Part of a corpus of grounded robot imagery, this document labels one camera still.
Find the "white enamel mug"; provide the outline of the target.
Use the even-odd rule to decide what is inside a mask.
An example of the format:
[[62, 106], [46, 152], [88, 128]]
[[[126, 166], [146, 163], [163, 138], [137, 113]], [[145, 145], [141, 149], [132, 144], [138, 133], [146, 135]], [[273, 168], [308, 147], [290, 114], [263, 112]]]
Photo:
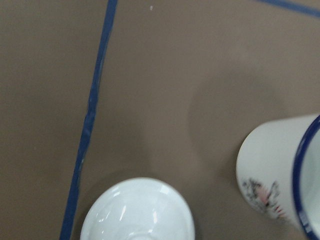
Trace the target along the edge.
[[320, 237], [320, 116], [273, 120], [251, 131], [236, 160], [240, 192], [256, 211]]

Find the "white mug lid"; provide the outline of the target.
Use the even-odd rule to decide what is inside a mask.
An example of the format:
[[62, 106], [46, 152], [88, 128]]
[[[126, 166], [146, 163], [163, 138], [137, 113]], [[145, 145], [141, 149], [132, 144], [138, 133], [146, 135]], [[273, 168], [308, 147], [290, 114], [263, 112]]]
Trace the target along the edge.
[[82, 240], [194, 240], [189, 205], [171, 185], [154, 178], [121, 181], [100, 195], [82, 225]]

